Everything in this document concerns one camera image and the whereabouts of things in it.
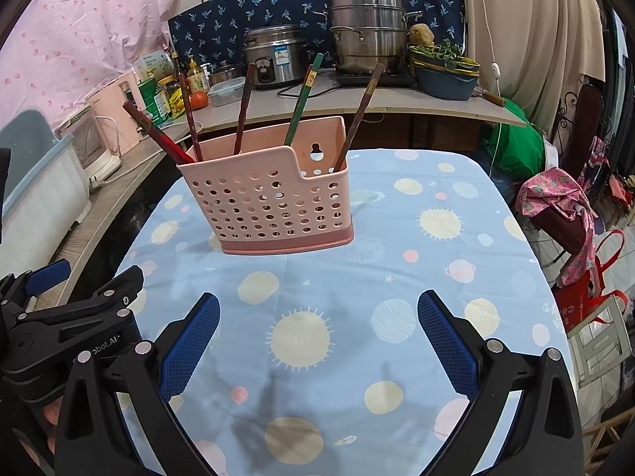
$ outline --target blue gripper pad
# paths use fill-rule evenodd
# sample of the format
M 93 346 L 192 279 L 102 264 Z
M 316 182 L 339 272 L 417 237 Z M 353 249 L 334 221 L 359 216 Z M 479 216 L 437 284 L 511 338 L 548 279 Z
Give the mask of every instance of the blue gripper pad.
M 66 281 L 70 276 L 71 264 L 66 259 L 60 259 L 30 274 L 24 285 L 25 294 L 37 297 L 56 284 Z
M 185 390 L 219 321 L 220 304 L 209 294 L 163 359 L 159 393 L 165 402 Z
M 455 392 L 474 401 L 480 389 L 478 363 L 450 322 L 452 315 L 447 308 L 442 310 L 441 306 L 445 308 L 436 293 L 427 291 L 421 294 L 417 306 L 419 324 Z

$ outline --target pink plastic basket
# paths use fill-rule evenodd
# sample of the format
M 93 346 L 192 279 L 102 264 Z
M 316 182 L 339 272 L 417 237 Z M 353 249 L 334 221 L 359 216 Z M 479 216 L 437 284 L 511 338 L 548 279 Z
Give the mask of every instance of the pink plastic basket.
M 205 161 L 179 166 L 227 254 L 290 254 L 353 240 L 348 166 L 331 173 L 344 144 L 342 117 L 300 122 L 293 147 L 289 125 L 201 142 Z M 188 154 L 194 157 L 192 149 Z

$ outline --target green bag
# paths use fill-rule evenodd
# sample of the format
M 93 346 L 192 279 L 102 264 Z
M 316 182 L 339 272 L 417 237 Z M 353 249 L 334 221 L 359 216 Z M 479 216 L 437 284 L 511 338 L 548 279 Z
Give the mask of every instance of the green bag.
M 489 138 L 483 140 L 485 150 L 494 157 L 496 140 L 500 135 L 494 166 L 509 172 L 519 181 L 531 179 L 545 169 L 545 144 L 542 134 L 534 128 L 525 113 L 510 99 L 505 107 L 527 123 L 526 127 L 500 123 L 492 129 Z

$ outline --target red bag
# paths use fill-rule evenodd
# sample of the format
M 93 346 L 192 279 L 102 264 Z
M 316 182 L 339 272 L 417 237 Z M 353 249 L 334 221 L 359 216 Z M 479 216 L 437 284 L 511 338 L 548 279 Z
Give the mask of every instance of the red bag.
M 564 288 L 554 286 L 551 290 L 556 299 L 560 316 L 562 317 L 564 331 L 567 333 L 593 313 L 593 311 L 611 297 L 611 295 L 620 298 L 624 303 L 624 308 L 629 303 L 628 297 L 619 290 L 603 295 L 606 289 L 604 272 L 620 257 L 625 242 L 624 233 L 620 230 L 611 231 L 597 248 L 599 251 L 607 238 L 613 234 L 618 234 L 622 237 L 622 244 L 620 248 L 617 249 L 617 252 L 615 252 L 604 265 L 599 260 L 599 257 L 596 256 L 595 267 L 591 270 L 587 270 L 575 283 L 569 284 L 569 286 L 565 286 Z M 605 324 L 602 319 L 595 319 L 595 322 Z

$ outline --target blue tablecloth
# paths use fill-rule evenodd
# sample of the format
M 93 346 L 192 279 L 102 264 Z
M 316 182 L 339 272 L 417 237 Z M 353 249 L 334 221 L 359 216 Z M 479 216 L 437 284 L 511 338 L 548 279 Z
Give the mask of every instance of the blue tablecloth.
M 420 474 L 467 405 L 417 322 L 428 289 L 485 338 L 532 354 L 553 346 L 572 366 L 538 261 L 476 163 L 414 150 L 350 152 L 348 162 L 347 246 L 223 254 L 180 179 L 120 267 L 144 270 L 131 307 L 150 340 L 203 292 L 220 300 L 220 326 L 170 404 L 221 476 Z M 510 396 L 480 468 L 517 403 Z M 130 406 L 125 414 L 160 471 Z

